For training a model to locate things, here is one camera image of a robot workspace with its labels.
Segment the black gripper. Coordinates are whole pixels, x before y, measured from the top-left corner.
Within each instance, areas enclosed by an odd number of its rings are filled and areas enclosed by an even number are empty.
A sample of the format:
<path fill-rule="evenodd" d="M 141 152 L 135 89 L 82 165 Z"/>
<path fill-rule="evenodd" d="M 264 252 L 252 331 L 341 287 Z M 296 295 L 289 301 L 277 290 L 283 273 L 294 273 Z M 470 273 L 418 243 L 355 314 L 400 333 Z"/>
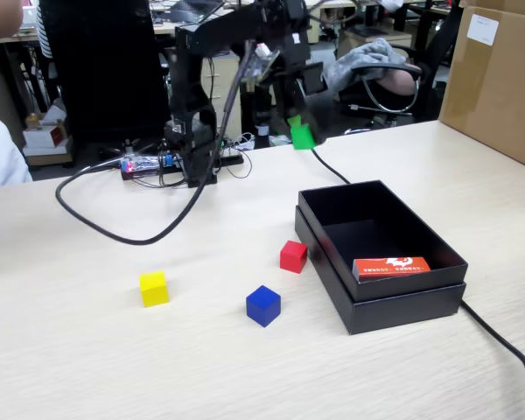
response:
<path fill-rule="evenodd" d="M 279 117 L 290 127 L 294 146 L 322 144 L 319 125 L 309 110 L 305 96 L 326 90 L 323 63 L 310 62 L 311 48 L 305 42 L 281 41 L 272 64 L 272 87 Z"/>

